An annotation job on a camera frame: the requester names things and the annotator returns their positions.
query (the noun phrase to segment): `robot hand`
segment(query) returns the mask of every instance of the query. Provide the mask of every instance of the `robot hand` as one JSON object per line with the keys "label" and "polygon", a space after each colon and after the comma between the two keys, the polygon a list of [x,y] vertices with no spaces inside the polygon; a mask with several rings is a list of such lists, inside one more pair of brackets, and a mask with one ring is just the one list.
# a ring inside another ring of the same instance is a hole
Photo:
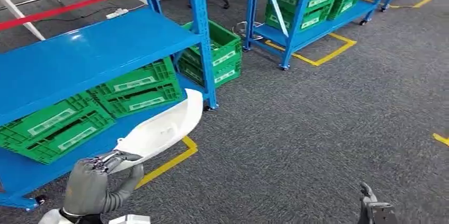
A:
{"label": "robot hand", "polygon": [[360,183],[360,191],[363,198],[360,198],[360,218],[358,224],[397,224],[394,215],[394,207],[389,203],[378,202],[373,190],[366,184]]}
{"label": "robot hand", "polygon": [[101,223],[100,213],[113,211],[123,205],[143,178],[143,164],[131,168],[128,178],[113,192],[108,192],[107,176],[124,160],[141,156],[112,151],[94,158],[80,159],[70,173],[64,207],[46,213],[39,224]]}

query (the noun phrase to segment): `shelf caster wheel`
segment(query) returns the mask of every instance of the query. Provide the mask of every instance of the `shelf caster wheel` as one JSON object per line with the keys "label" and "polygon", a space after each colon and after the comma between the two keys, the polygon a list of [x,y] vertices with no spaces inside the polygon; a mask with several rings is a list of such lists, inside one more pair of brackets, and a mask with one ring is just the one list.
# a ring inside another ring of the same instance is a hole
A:
{"label": "shelf caster wheel", "polygon": [[47,196],[39,195],[39,196],[35,197],[34,200],[36,200],[36,203],[38,205],[43,205],[45,203],[45,201],[47,200]]}
{"label": "shelf caster wheel", "polygon": [[216,106],[214,109],[211,108],[210,106],[205,106],[205,107],[203,108],[203,112],[214,112],[214,111],[217,110],[217,108],[218,108],[218,104],[217,104],[217,106]]}
{"label": "shelf caster wheel", "polygon": [[279,69],[286,71],[290,69],[290,64],[288,64],[287,66],[282,66],[281,64],[279,64]]}

